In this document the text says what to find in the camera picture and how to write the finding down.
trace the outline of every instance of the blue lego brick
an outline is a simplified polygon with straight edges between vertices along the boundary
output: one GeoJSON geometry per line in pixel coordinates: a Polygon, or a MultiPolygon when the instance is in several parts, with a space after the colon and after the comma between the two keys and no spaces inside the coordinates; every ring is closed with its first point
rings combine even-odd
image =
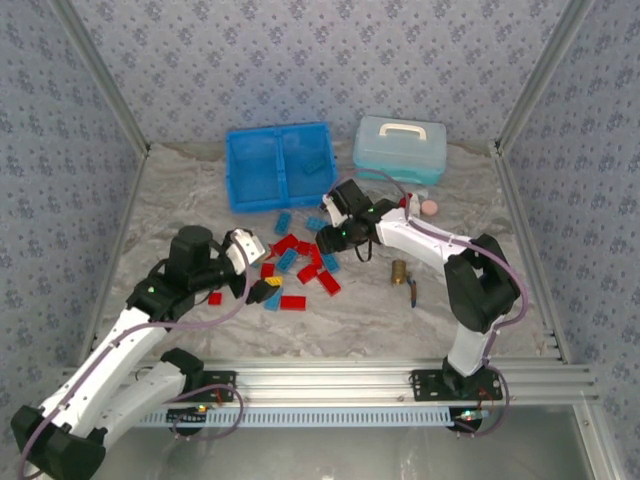
{"type": "Polygon", "coordinates": [[[320,230],[322,230],[327,225],[329,225],[329,222],[325,222],[321,218],[309,217],[307,219],[306,227],[309,230],[311,230],[312,232],[319,232],[320,230]]]}
{"type": "Polygon", "coordinates": [[[278,217],[278,222],[276,223],[276,227],[274,228],[274,231],[278,235],[285,236],[289,232],[290,223],[291,223],[291,214],[283,212],[278,217]]]}
{"type": "Polygon", "coordinates": [[[324,266],[327,268],[327,270],[329,270],[329,273],[336,273],[338,270],[340,270],[340,264],[338,264],[336,257],[331,255],[330,253],[322,255],[322,262],[324,263],[324,266]]]}
{"type": "Polygon", "coordinates": [[[282,288],[279,288],[273,296],[264,302],[264,308],[267,310],[271,310],[272,312],[277,312],[278,307],[280,306],[280,297],[282,296],[282,288]]]}
{"type": "Polygon", "coordinates": [[[280,257],[278,263],[276,263],[276,268],[281,272],[287,273],[295,263],[296,258],[298,258],[298,252],[296,252],[293,248],[289,248],[286,252],[284,252],[284,255],[280,257]]]}
{"type": "Polygon", "coordinates": [[[304,167],[302,167],[302,170],[307,175],[311,175],[313,173],[316,173],[318,170],[322,169],[324,165],[325,165],[325,159],[318,158],[316,160],[311,160],[310,162],[305,163],[304,167]]]}

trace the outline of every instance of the patterned wallpaper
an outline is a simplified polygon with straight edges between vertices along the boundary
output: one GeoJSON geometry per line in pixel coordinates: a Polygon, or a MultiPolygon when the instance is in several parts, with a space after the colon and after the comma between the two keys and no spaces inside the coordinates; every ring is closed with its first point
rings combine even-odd
{"type": "Polygon", "coordinates": [[[509,153],[574,360],[640,478],[640,4],[597,0],[509,153]]]}
{"type": "Polygon", "coordinates": [[[46,0],[2,6],[0,472],[11,415],[76,361],[137,167],[46,0]]]}
{"type": "Polygon", "coordinates": [[[73,0],[147,141],[366,114],[496,138],[567,0],[73,0]]]}

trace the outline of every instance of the table surface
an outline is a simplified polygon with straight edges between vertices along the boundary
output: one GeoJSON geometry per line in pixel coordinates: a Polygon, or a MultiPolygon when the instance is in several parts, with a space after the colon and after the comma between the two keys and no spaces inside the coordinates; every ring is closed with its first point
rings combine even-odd
{"type": "MultiPolygon", "coordinates": [[[[338,169],[351,166],[351,146],[335,144],[338,169]]],[[[512,266],[523,276],[518,250],[500,183],[490,158],[460,146],[448,147],[447,171],[434,187],[414,186],[411,191],[435,200],[440,210],[428,221],[445,230],[476,237],[493,235],[512,266]]],[[[377,199],[398,199],[394,187],[381,181],[359,180],[360,187],[377,199]]],[[[305,229],[318,209],[290,210],[290,231],[312,241],[305,229]]],[[[222,144],[153,145],[147,160],[114,283],[108,295],[99,338],[113,325],[134,285],[168,254],[177,230],[190,224],[211,229],[222,239],[237,227],[251,229],[263,243],[275,243],[278,212],[233,214],[225,188],[222,144]]],[[[202,359],[260,356],[402,357],[442,358],[449,351],[457,321],[449,304],[444,276],[403,252],[374,245],[373,258],[361,263],[355,252],[336,255],[341,270],[335,274],[342,291],[329,297],[317,280],[302,285],[296,273],[308,262],[299,259],[285,275],[285,295],[305,295],[305,312],[271,312],[262,305],[243,308],[233,319],[207,330],[171,332],[153,350],[153,356],[175,346],[202,359]],[[410,307],[407,285],[390,284],[391,262],[403,259],[417,282],[418,301],[410,307]]],[[[251,274],[259,270],[251,268],[251,274]]],[[[181,322],[214,320],[229,311],[236,300],[223,288],[221,306],[206,303],[181,322]]],[[[545,327],[535,300],[518,325],[504,329],[493,354],[533,357],[550,354],[545,327]]]]}

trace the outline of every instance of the toy brick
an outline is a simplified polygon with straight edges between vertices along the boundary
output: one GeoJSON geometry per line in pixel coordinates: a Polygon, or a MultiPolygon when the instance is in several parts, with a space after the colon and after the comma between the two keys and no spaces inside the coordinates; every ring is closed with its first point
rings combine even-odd
{"type": "Polygon", "coordinates": [[[293,266],[297,258],[298,252],[296,252],[293,248],[290,248],[286,252],[284,252],[284,255],[282,255],[282,257],[280,257],[280,260],[278,260],[278,263],[276,263],[276,268],[281,272],[287,273],[293,266]]]}
{"type": "Polygon", "coordinates": [[[296,247],[296,251],[300,255],[309,255],[309,250],[311,249],[311,244],[309,242],[298,242],[298,246],[296,247]]]}
{"type": "Polygon", "coordinates": [[[311,255],[311,265],[315,265],[318,268],[322,267],[322,255],[320,255],[320,249],[314,243],[311,245],[311,249],[309,250],[309,254],[311,255]]]}
{"type": "Polygon", "coordinates": [[[272,277],[275,270],[276,266],[273,263],[263,263],[260,269],[260,278],[272,277]]]}
{"type": "Polygon", "coordinates": [[[282,212],[280,214],[280,216],[278,217],[278,221],[276,222],[276,226],[274,228],[274,231],[278,235],[285,236],[287,234],[287,232],[289,231],[289,225],[290,224],[291,224],[291,214],[290,213],[286,213],[286,212],[282,212]]]}
{"type": "Polygon", "coordinates": [[[304,166],[302,167],[302,170],[307,175],[311,175],[312,173],[315,173],[318,170],[320,170],[322,167],[324,167],[324,162],[325,161],[322,158],[318,158],[316,160],[311,160],[311,161],[309,161],[309,162],[304,164],[304,166]]]}
{"type": "Polygon", "coordinates": [[[336,273],[340,270],[340,264],[330,253],[322,255],[322,262],[324,263],[324,266],[327,267],[327,270],[329,270],[329,273],[336,273]]]}
{"type": "Polygon", "coordinates": [[[280,297],[280,309],[304,311],[307,309],[307,297],[283,295],[280,297]]]}
{"type": "Polygon", "coordinates": [[[271,296],[271,298],[264,302],[264,308],[271,310],[272,312],[277,312],[278,307],[280,306],[280,297],[282,297],[282,292],[282,287],[280,287],[278,291],[271,296]]]}
{"type": "Polygon", "coordinates": [[[309,217],[305,226],[312,232],[319,232],[327,225],[329,225],[329,222],[326,222],[321,218],[309,217]]]}
{"type": "Polygon", "coordinates": [[[290,233],[273,246],[273,251],[276,253],[276,255],[282,256],[284,255],[284,252],[287,251],[287,249],[296,248],[297,246],[298,239],[293,233],[290,233]]]}
{"type": "Polygon", "coordinates": [[[284,278],[283,277],[267,277],[264,279],[264,281],[267,282],[272,287],[275,287],[275,286],[281,287],[282,284],[284,283],[284,278]]]}
{"type": "Polygon", "coordinates": [[[320,280],[322,286],[332,297],[341,290],[340,284],[336,282],[336,279],[333,278],[333,276],[327,270],[318,274],[318,280],[320,280]]]}
{"type": "Polygon", "coordinates": [[[209,305],[222,305],[222,293],[213,292],[211,295],[209,295],[207,303],[209,305]]]}
{"type": "Polygon", "coordinates": [[[318,267],[315,265],[307,265],[298,272],[298,279],[303,285],[309,283],[318,275],[318,267]]]}

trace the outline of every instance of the blue plastic bin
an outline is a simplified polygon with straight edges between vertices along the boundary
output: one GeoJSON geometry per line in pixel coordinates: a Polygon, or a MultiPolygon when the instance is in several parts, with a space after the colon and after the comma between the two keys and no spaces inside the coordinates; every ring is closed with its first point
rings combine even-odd
{"type": "Polygon", "coordinates": [[[227,134],[227,190],[234,212],[316,206],[336,178],[326,123],[227,134]]]}

